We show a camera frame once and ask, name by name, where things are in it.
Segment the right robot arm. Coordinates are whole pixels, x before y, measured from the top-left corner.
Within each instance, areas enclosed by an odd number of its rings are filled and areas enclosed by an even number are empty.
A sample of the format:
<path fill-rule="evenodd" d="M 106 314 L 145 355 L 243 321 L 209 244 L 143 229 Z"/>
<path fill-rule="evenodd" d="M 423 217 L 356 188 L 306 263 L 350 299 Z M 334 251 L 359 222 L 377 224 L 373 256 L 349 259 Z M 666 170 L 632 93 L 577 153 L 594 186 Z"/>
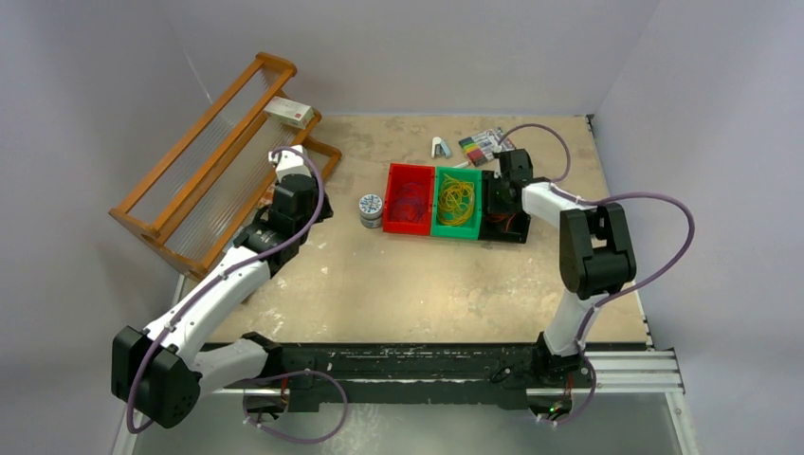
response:
<path fill-rule="evenodd" d="M 539 383 L 554 386 L 580 354 L 597 305 L 635 278 L 637 265 L 626 213 L 617 203 L 595 204 L 535 177 L 524 149 L 497 154 L 499 171 L 486 180 L 485 208 L 494 214 L 536 217 L 558 230 L 558 271 L 564 293 L 539 336 L 543 354 L 532 361 Z"/>

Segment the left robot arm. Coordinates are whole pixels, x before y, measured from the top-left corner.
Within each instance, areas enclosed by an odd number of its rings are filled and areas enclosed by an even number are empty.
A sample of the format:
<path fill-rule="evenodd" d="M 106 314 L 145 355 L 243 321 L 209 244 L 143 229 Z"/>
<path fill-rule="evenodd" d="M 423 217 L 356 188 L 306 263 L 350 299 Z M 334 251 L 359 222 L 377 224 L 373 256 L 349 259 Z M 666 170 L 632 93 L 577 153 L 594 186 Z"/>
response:
<path fill-rule="evenodd" d="M 177 305 L 145 328 L 123 327 L 112 341 L 111 392 L 132 434 L 172 428 L 199 399 L 241 380 L 269 388 L 282 378 L 277 348 L 246 335 L 212 351 L 214 330 L 293 259 L 310 228 L 333 211 L 319 177 L 283 176 L 272 203 L 236 237 L 220 263 Z"/>

